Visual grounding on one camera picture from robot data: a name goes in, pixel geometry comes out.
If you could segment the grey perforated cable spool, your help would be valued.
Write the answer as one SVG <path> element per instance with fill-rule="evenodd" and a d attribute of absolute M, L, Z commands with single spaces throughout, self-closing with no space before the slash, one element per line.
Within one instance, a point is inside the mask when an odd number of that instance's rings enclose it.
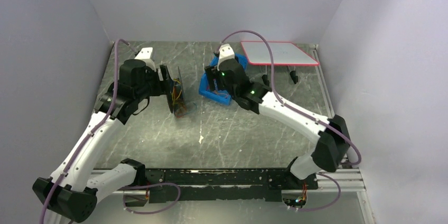
<path fill-rule="evenodd" d="M 169 90 L 167 102 L 171 113 L 176 118 L 181 118 L 186 114 L 187 108 L 180 67 L 178 67 L 178 77 L 172 78 L 172 90 Z"/>

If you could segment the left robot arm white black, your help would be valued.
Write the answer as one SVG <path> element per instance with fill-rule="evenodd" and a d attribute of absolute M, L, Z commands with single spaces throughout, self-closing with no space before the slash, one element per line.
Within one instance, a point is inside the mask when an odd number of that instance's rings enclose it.
<path fill-rule="evenodd" d="M 156 66 L 151 59 L 128 59 L 114 69 L 114 80 L 95 104 L 75 147 L 48 178 L 38 178 L 32 186 L 43 205 L 40 223 L 81 223 L 113 192 L 148 185 L 145 165 L 129 158 L 90 178 L 107 142 L 131 116 L 138 114 L 140 103 L 171 95 L 173 81 L 164 64 Z"/>

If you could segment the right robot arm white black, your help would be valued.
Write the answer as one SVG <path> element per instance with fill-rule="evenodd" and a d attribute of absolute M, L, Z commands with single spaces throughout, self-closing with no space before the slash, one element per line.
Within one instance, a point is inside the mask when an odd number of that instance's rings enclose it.
<path fill-rule="evenodd" d="M 335 172 L 350 147 L 346 121 L 313 113 L 288 101 L 267 85 L 251 81 L 237 59 L 205 67 L 211 90 L 225 90 L 242 109 L 281 122 L 304 135 L 314 148 L 288 166 L 299 180 L 320 170 Z"/>

